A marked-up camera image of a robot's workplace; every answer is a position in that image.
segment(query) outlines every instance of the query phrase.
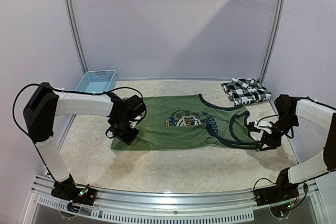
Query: light purple wall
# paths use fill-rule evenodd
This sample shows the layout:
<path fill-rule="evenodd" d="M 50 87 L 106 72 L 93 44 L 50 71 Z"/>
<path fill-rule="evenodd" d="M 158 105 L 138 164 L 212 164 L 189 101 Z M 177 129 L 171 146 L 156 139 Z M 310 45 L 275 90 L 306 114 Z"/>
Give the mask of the light purple wall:
<path fill-rule="evenodd" d="M 336 106 L 336 0 L 285 0 L 265 86 Z M 318 154 L 326 132 L 301 120 L 291 141 L 300 162 Z M 336 223 L 336 174 L 317 179 L 330 223 Z"/>
<path fill-rule="evenodd" d="M 276 0 L 73 0 L 90 70 L 120 79 L 258 77 Z"/>
<path fill-rule="evenodd" d="M 82 76 L 64 0 L 0 0 L 0 223 L 18 224 L 37 173 L 44 173 L 32 142 L 14 125 L 16 93 L 31 82 L 73 89 Z M 22 110 L 33 89 L 17 104 Z M 67 117 L 55 122 L 55 137 Z"/>

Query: folded plaid shirt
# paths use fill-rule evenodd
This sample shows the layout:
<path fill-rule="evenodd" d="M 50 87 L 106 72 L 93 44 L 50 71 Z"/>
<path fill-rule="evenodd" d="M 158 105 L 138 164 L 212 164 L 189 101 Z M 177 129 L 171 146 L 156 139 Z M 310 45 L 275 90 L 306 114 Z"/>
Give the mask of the folded plaid shirt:
<path fill-rule="evenodd" d="M 253 78 L 232 78 L 232 82 L 222 83 L 221 86 L 234 106 L 267 101 L 271 98 L 271 92 Z"/>

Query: beige table surface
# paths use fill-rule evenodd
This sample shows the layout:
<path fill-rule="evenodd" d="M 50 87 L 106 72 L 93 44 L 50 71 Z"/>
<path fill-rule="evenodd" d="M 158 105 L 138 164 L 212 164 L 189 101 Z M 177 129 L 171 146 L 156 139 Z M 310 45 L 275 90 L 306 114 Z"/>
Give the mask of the beige table surface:
<path fill-rule="evenodd" d="M 118 81 L 145 97 L 201 93 L 217 106 L 232 106 L 220 81 Z M 134 93 L 116 91 L 120 97 Z M 246 106 L 248 121 L 274 111 L 269 102 Z M 75 182 L 116 190 L 141 192 L 207 193 L 252 188 L 258 178 L 275 181 L 279 172 L 296 164 L 286 137 L 277 150 L 258 152 L 206 147 L 183 151 L 112 151 L 105 137 L 107 118 L 78 115 L 61 148 Z M 261 133 L 252 133 L 259 140 Z"/>

